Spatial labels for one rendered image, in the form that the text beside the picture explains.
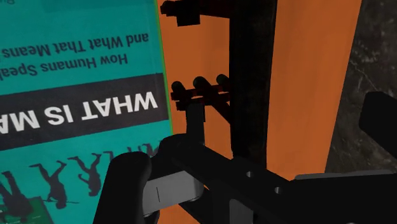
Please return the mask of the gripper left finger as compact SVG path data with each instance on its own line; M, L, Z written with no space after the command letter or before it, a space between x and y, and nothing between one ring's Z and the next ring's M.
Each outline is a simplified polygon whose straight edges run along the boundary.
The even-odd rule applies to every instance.
M163 139L155 156L112 159L92 224L157 224L173 205L199 224L291 224L285 179L206 147L201 105L188 107L186 121L186 132Z

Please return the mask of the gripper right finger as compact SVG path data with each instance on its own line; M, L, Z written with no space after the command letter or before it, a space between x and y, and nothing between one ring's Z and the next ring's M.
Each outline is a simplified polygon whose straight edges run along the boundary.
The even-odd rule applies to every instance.
M359 127L397 159L397 98L367 93ZM397 224L397 171L305 174L274 193L290 224Z

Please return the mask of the orange book with black pole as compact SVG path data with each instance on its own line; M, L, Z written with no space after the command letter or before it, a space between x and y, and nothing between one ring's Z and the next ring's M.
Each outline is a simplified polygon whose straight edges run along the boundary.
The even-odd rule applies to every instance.
M277 0L267 166L293 179L326 167L362 0ZM159 16L167 81L228 74L229 21Z

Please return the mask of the teal book with black band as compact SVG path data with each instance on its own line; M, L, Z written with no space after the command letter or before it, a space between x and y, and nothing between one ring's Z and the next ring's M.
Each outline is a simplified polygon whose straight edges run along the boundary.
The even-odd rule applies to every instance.
M171 133L155 0L0 0L0 224L92 224Z

